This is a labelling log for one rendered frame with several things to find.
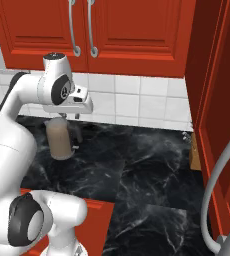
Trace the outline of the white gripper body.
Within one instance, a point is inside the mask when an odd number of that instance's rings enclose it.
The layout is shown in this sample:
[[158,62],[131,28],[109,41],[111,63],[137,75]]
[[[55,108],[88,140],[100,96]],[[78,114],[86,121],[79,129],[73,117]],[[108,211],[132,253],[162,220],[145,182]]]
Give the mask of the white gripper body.
[[65,102],[58,106],[43,105],[43,109],[48,113],[91,114],[93,112],[93,102],[91,98],[87,98],[81,103]]

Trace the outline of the beige jug with lid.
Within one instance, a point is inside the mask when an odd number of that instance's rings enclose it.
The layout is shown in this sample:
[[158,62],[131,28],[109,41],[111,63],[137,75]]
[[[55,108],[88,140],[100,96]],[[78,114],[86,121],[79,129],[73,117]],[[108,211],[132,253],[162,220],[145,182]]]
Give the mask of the beige jug with lid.
[[71,158],[74,149],[71,146],[68,122],[62,117],[55,117],[44,122],[51,157],[64,161]]

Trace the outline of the small grey object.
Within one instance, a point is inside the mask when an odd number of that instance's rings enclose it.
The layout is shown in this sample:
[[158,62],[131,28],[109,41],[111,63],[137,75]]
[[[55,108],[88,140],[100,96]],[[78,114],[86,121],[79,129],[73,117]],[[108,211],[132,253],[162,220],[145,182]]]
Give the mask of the small grey object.
[[192,141],[191,132],[184,131],[182,135],[183,135],[183,140],[186,141],[187,143],[190,143]]

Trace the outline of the brown wooden board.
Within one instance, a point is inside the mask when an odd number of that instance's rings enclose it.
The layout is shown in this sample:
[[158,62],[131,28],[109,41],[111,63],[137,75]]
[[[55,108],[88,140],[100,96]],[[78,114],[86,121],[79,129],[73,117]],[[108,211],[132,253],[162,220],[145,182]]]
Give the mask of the brown wooden board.
[[189,163],[191,170],[201,170],[200,158],[198,153],[195,133],[191,134],[191,149],[189,152]]

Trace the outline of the red tall cupboard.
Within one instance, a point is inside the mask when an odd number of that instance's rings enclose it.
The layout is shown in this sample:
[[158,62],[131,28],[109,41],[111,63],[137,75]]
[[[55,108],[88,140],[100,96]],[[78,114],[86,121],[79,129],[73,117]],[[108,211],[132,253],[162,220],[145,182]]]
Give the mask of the red tall cupboard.
[[[185,78],[206,189],[230,141],[230,0],[196,0]],[[230,233],[230,159],[211,194],[207,225],[214,241]]]

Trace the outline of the red wall cupboard door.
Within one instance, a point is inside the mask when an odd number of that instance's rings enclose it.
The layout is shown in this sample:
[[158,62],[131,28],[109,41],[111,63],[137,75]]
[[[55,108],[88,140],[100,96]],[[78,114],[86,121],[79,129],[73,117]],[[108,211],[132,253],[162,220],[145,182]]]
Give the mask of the red wall cupboard door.
[[72,7],[74,56],[69,27],[68,0],[0,0],[0,47],[8,69],[43,70],[43,56],[63,53],[73,72],[87,72],[83,0]]
[[90,54],[87,0],[83,0],[88,71],[100,74],[182,78],[196,0],[95,0]]

